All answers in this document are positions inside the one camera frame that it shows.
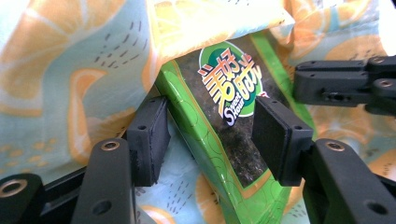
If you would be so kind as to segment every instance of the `green snack package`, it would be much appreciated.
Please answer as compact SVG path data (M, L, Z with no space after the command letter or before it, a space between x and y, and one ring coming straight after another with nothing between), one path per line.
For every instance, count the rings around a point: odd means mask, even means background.
M227 223L278 223L290 194L250 140L257 95L290 106L267 56L264 34L246 35L166 63L156 81Z

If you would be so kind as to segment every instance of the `package logo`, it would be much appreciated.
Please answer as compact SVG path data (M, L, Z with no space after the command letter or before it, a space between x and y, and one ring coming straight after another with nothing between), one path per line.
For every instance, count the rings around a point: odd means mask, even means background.
M256 95L266 95L260 67L230 42L202 49L199 64L198 74L230 126L253 114Z

